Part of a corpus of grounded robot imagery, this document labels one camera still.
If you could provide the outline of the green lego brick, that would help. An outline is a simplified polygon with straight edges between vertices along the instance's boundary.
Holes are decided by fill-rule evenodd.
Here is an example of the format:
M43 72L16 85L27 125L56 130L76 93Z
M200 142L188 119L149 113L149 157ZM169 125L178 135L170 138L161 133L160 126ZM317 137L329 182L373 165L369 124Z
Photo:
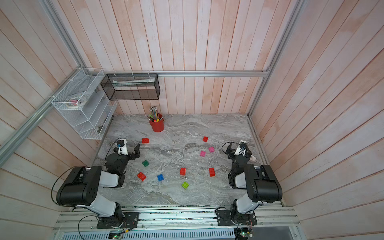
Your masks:
M143 161L142 164L144 165L144 167L147 167L149 165L149 162L147 160Z

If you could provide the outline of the blue lego brick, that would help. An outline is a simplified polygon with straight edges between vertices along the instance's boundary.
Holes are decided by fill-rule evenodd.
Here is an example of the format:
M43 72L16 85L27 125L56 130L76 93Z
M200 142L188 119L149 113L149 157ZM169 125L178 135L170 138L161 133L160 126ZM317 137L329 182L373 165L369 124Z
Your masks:
M164 180L164 176L163 176L163 174L158 175L157 178L158 178L158 181L159 181L159 182L161 182L161 181Z

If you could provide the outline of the lime lego brick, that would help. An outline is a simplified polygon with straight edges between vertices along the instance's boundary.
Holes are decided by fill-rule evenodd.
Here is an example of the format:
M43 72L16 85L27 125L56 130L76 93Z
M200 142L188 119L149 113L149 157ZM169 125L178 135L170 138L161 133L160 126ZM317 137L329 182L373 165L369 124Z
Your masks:
M189 187L189 184L187 182L183 182L182 187L186 190Z

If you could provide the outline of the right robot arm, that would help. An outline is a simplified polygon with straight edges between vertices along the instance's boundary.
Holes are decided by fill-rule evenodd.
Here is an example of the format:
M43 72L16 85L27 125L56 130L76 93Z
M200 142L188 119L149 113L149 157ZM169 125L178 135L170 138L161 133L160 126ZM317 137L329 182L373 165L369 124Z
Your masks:
M264 204L281 201L283 190L271 166L255 166L250 163L255 161L256 157L247 142L235 143L235 148L232 144L233 142L224 143L227 149L223 150L232 161L228 182L233 189L246 190L246 193L234 200L229 217L235 225L255 224L255 210Z

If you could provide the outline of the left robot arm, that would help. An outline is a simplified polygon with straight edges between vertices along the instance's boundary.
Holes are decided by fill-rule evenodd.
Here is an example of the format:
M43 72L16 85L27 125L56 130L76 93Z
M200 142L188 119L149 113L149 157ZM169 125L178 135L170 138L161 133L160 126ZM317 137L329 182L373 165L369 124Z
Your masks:
M138 226L139 213L124 214L121 205L99 193L99 188L121 188L129 161L140 157L140 145L129 153L125 139L118 139L114 152L101 166L74 167L59 188L56 203L63 207L86 208L96 214L97 229L127 229Z

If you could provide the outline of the red pen cup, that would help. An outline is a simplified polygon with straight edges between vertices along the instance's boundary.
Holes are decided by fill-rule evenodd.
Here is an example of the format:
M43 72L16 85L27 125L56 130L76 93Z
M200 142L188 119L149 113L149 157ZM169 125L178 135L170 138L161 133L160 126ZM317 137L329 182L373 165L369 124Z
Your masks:
M156 120L149 118L149 123L156 133L160 133L165 129L165 121L162 114L159 114L159 119Z

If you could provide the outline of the pens in cup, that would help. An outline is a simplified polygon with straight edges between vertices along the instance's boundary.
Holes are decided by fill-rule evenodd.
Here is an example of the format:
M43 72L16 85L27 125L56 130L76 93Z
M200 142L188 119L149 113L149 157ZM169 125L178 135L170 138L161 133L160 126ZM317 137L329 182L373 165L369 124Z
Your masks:
M156 106L150 107L150 114L149 114L148 118L151 122L159 122L160 120L163 119L163 117L160 116L160 114L158 112L158 108Z

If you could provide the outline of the black mesh basket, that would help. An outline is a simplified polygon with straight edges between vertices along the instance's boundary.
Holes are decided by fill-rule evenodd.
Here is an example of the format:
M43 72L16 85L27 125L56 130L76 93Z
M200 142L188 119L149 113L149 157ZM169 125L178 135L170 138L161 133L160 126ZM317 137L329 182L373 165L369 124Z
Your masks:
M161 93L157 74L107 74L101 87L111 101L158 100Z

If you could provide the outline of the tape roll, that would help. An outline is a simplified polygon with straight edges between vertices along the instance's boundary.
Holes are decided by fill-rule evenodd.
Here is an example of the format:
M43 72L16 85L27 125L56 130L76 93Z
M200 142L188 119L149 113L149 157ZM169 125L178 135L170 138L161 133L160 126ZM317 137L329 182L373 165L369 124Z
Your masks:
M71 97L67 102L66 106L68 109L78 109L84 105L84 99L82 96Z

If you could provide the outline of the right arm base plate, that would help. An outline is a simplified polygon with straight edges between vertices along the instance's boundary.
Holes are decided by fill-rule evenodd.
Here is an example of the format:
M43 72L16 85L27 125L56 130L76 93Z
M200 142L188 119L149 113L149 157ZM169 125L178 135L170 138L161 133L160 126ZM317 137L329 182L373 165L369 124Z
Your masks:
M240 214L227 209L215 210L219 226L256 226L258 224L254 213Z

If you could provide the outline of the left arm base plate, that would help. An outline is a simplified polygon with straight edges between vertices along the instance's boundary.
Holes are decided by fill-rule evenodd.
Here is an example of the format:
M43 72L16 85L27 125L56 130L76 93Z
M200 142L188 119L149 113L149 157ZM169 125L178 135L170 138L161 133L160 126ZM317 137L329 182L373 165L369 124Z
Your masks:
M97 229L134 229L138 226L139 214L139 212L128 212L111 217L99 217Z

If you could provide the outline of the aluminium rail front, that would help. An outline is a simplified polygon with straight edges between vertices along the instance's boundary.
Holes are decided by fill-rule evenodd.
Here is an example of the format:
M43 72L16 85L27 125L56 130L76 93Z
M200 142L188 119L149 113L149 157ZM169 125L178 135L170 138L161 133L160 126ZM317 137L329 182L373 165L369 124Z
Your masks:
M138 213L136 230L179 230L219 228L216 206L127 207L124 214ZM293 207L279 203L263 205L255 210L250 223L242 227L291 227L301 223ZM97 219L83 209L63 212L53 227L54 233L98 231Z

